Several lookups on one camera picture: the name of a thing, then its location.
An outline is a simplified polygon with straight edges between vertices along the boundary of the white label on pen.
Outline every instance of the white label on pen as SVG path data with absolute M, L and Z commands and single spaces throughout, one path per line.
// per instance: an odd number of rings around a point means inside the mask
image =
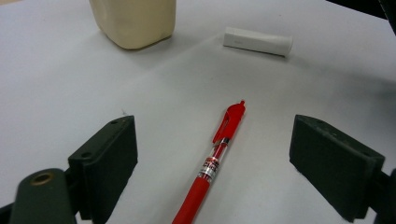
M 219 160 L 214 157 L 208 157 L 202 166 L 200 173 L 215 178 L 216 171 L 219 169 Z

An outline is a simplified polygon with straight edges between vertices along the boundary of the eraser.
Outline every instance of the eraser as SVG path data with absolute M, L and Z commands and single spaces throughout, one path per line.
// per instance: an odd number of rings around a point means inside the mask
M 287 56 L 290 53 L 291 36 L 268 35 L 259 32 L 227 27 L 223 45 L 226 47 L 248 49 L 259 52 Z

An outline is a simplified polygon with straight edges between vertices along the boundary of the pen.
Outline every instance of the pen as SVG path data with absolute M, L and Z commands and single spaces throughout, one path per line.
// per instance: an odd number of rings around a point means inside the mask
M 213 147 L 209 157 L 206 158 L 204 165 L 195 178 L 189 193 L 178 210 L 172 224 L 191 224 L 194 217 L 204 200 L 204 197 L 210 187 L 210 183 L 216 176 L 219 169 L 221 158 L 226 151 L 233 134 L 238 127 L 239 121 L 245 113 L 245 101 L 228 107 L 224 119 L 222 120 L 218 131 L 213 138 Z

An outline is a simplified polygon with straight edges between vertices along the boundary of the beige container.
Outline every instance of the beige container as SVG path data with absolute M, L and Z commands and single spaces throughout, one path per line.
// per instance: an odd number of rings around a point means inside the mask
M 90 0 L 99 28 L 124 49 L 141 49 L 175 29 L 176 0 Z

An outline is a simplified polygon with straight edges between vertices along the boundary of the white table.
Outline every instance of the white table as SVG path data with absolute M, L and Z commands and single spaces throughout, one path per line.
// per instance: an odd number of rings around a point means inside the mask
M 222 46 L 226 26 L 292 35 L 289 58 Z M 135 115 L 139 163 L 108 223 L 171 223 L 225 108 L 247 113 L 195 223 L 345 223 L 289 163 L 294 116 L 323 119 L 396 168 L 396 37 L 321 0 L 178 1 L 174 35 L 139 51 L 88 1 L 0 6 L 0 206 L 29 174 Z M 369 210 L 364 220 L 373 223 Z

